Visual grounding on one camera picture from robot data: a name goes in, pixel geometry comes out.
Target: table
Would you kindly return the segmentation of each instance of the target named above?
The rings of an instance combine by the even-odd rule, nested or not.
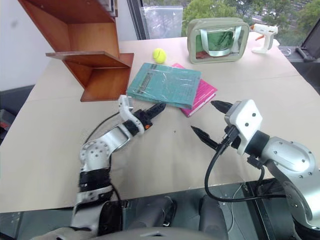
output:
[[[199,70],[218,88],[216,100],[253,99],[263,116],[261,130],[306,145],[320,161],[318,126],[320,97],[277,47],[267,54],[251,48],[261,44],[250,33],[243,57],[236,62],[191,64],[187,39],[168,38],[120,42],[122,53],[134,53],[130,82],[154,48],[167,53],[167,65],[179,63]],[[83,89],[59,61],[52,59],[30,93],[0,146],[0,212],[73,206],[78,192],[81,146],[96,125],[117,112],[117,101],[80,102]],[[134,109],[152,104],[133,101]],[[95,136],[116,124],[108,122]],[[190,125],[220,142],[224,115],[206,104],[187,118],[167,106],[153,126],[113,154],[111,179],[123,199],[202,188],[214,151]],[[210,185],[258,179],[260,171],[231,147],[218,159]],[[271,174],[266,170],[266,178]]]

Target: yellow tennis ball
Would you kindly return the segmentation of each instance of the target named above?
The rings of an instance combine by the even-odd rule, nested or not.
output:
[[[166,52],[162,48],[156,48],[152,56],[157,64],[163,64],[167,57]]]

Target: pink book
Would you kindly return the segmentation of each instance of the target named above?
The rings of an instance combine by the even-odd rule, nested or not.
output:
[[[171,67],[184,69],[184,67],[181,66],[179,63],[175,63]],[[203,105],[209,102],[209,100],[216,95],[216,91],[217,89],[215,87],[211,86],[209,83],[201,79],[198,85],[198,89],[196,91],[192,108],[180,108],[181,111],[184,113],[184,115],[190,117],[192,114],[198,111]]]

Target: wooden stand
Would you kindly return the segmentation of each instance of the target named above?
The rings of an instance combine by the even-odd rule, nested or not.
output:
[[[81,102],[126,94],[133,53],[119,53],[114,17],[97,0],[18,0],[84,88]]]

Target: white glue gun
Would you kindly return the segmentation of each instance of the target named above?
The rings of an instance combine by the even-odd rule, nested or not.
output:
[[[268,26],[262,24],[253,24],[250,29],[256,33],[262,34],[256,40],[265,37],[264,44],[262,47],[254,47],[251,51],[257,54],[265,54],[269,49],[271,49],[274,42],[274,35],[278,33],[277,26]]]

